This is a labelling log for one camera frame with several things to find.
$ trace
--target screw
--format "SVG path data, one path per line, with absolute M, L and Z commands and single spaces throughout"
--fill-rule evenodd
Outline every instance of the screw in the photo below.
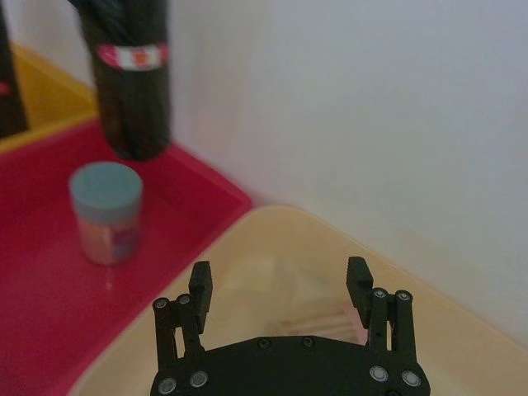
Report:
M 420 379 L 420 377 L 418 377 L 412 371 L 404 371 L 402 373 L 402 378 L 405 384 L 412 386 L 413 388 L 416 388 L 417 386 L 420 386 L 422 384 L 422 380 Z
M 258 347 L 261 349 L 267 349 L 270 347 L 270 345 L 271 341 L 267 338 L 261 338 L 260 340 L 258 340 Z
M 386 296 L 385 292 L 382 291 L 382 290 L 376 290 L 376 291 L 374 292 L 374 295 L 375 295 L 376 297 L 378 297 L 379 299 L 383 299 L 383 298 Z
M 176 380 L 173 378 L 166 378 L 158 385 L 159 394 L 169 394 L 176 389 Z
M 189 382 L 193 388 L 201 388 L 205 385 L 209 376 L 204 371 L 197 371 L 195 374 L 191 375 Z
M 411 296 L 407 293 L 398 293 L 398 297 L 402 301 L 409 301 L 411 299 Z
M 378 382 L 386 382 L 389 379 L 387 370 L 378 365 L 370 367 L 370 376 Z
M 167 306 L 167 299 L 157 299 L 154 305 L 158 309 L 165 308 Z
M 180 303 L 181 305 L 189 304 L 190 301 L 191 297 L 189 295 L 182 295 L 178 299 L 178 303 Z
M 315 341 L 314 341 L 313 338 L 311 338 L 311 337 L 303 337 L 303 345 L 305 347 L 311 348 L 311 347 L 314 346 L 314 343 L 315 343 Z

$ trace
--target red tray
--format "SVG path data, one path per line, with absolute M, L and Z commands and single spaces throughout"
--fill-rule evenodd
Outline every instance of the red tray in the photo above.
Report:
M 118 161 L 95 121 L 0 157 L 2 395 L 66 394 L 127 324 L 251 208 L 236 186 L 176 146 L 151 162 L 120 161 L 144 180 L 142 242 L 127 262 L 97 266 L 80 249 L 68 178 L 98 160 Z

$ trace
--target white wall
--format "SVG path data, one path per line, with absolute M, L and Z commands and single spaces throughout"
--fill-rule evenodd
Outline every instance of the white wall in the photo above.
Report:
M 15 38 L 87 78 L 47 2 L 7 0 Z M 171 26 L 182 144 L 528 345 L 528 2 L 177 0 Z

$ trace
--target jar lid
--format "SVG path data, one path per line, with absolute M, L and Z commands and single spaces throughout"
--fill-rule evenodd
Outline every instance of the jar lid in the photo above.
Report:
M 89 163 L 71 176 L 69 190 L 78 216 L 96 224 L 111 224 L 136 216 L 143 182 L 126 165 Z

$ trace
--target small jar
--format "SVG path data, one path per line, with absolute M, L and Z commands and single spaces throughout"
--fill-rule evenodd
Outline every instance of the small jar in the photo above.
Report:
M 88 258 L 111 266 L 130 256 L 139 241 L 139 175 L 120 163 L 90 163 L 72 175 L 69 189 Z

